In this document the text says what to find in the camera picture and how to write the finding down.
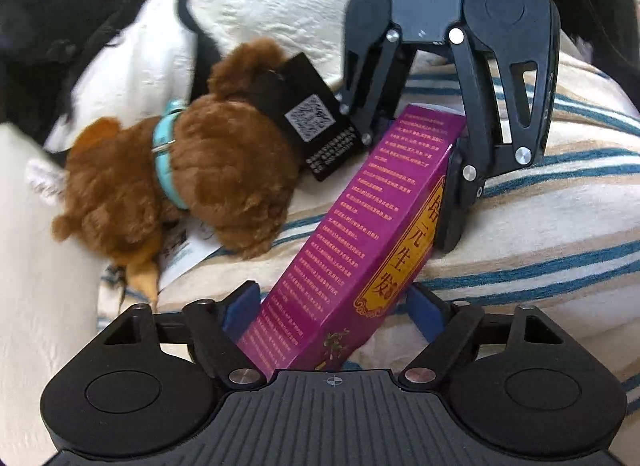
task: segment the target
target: cardboard box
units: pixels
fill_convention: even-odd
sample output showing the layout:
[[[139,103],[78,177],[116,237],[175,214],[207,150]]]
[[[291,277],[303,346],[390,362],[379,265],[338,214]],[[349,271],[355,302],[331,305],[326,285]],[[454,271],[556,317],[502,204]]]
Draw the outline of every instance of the cardboard box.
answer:
[[[337,369],[429,258],[465,118],[410,105],[262,303],[239,347],[276,369]]]

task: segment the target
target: striped fabric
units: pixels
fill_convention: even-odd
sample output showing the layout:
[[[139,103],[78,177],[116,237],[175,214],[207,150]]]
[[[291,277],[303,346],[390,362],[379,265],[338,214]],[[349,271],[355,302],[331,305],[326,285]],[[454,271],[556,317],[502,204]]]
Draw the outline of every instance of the striped fabric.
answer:
[[[498,109],[506,117],[496,67]],[[529,96],[535,74],[527,73]],[[462,109],[454,68],[419,58],[400,108]],[[457,248],[434,255],[418,280],[446,300],[506,313],[535,303],[620,379],[628,417],[613,451],[640,465],[640,120],[610,78],[561,54],[558,97],[544,160],[491,179]],[[503,136],[509,133],[503,121]],[[161,292],[159,311],[222,298],[246,279],[266,293],[344,189],[363,158],[324,183],[303,177],[272,250],[241,261],[224,249]],[[118,272],[103,280],[98,325],[141,300]],[[425,345],[402,304],[347,367],[402,369]]]

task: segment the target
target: black strap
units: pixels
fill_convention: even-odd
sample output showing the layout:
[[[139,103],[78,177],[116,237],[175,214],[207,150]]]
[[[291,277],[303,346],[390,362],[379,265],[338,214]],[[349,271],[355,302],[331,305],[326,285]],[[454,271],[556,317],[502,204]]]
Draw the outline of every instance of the black strap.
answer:
[[[98,30],[90,36],[76,62],[69,69],[63,84],[60,98],[60,113],[66,113],[67,122],[73,120],[72,91],[78,80],[98,53],[109,44],[120,31],[133,23],[140,7],[146,0],[125,0],[122,7],[114,13]]]
[[[211,67],[218,63],[222,57],[215,41],[196,23],[187,7],[188,0],[178,0],[178,17],[182,24],[197,37],[196,65],[193,71],[193,84],[191,85],[191,100],[209,94],[207,80]]]

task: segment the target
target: brown plush toy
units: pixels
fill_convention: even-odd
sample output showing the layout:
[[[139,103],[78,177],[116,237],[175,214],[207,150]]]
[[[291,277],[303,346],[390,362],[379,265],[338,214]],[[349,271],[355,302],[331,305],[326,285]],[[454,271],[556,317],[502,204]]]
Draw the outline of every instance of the brown plush toy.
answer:
[[[285,60],[270,39],[238,46],[212,68],[210,94],[177,117],[175,142],[168,146],[181,200],[243,258],[270,248],[298,179],[300,163],[286,139],[246,100],[256,76]],[[75,235],[126,266],[128,284],[154,305],[162,225],[184,213],[156,175],[152,136],[159,119],[122,129],[115,118],[103,117],[88,126],[68,154],[65,212],[52,223],[55,239]]]

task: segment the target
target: crosshair marking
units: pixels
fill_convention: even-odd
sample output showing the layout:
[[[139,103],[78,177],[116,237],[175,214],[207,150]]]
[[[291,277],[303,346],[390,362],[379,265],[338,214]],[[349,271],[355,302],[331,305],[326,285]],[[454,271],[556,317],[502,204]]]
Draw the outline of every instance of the crosshair marking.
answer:
[[[335,387],[335,386],[340,386],[342,384],[342,379],[339,378],[338,376],[331,376],[328,380],[326,380],[326,382]]]

